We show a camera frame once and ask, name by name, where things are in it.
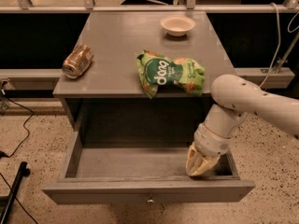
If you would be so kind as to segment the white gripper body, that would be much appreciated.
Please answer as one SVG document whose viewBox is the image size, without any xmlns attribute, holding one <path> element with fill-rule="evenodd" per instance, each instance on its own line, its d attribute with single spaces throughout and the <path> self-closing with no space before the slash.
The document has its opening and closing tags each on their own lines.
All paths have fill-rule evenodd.
<svg viewBox="0 0 299 224">
<path fill-rule="evenodd" d="M 194 133 L 194 143 L 204 156 L 224 155 L 230 145 L 233 128 L 229 125 L 204 122 Z"/>
</svg>

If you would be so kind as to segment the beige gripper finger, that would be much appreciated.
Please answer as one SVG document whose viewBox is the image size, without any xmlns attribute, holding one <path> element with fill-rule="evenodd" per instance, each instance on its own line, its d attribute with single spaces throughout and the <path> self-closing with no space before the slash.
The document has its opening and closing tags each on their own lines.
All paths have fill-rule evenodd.
<svg viewBox="0 0 299 224">
<path fill-rule="evenodd" d="M 194 176 L 199 176 L 205 173 L 206 171 L 212 169 L 219 161 L 220 156 L 201 156 L 198 155 L 195 158 L 194 167 L 195 171 L 193 172 Z"/>
<path fill-rule="evenodd" d="M 188 149 L 186 160 L 186 173 L 187 175 L 198 175 L 198 169 L 203 163 L 201 153 L 197 150 L 195 144 L 191 144 Z"/>
</svg>

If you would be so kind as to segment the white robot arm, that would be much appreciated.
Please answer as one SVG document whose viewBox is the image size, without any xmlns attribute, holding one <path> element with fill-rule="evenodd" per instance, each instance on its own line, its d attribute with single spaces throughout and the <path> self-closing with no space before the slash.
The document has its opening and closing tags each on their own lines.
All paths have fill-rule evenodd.
<svg viewBox="0 0 299 224">
<path fill-rule="evenodd" d="M 227 153 L 234 130 L 253 114 L 294 138 L 299 137 L 299 101 L 263 91 L 235 75 L 217 77 L 211 87 L 215 104 L 194 133 L 186 173 L 199 176 L 212 169 Z"/>
</svg>

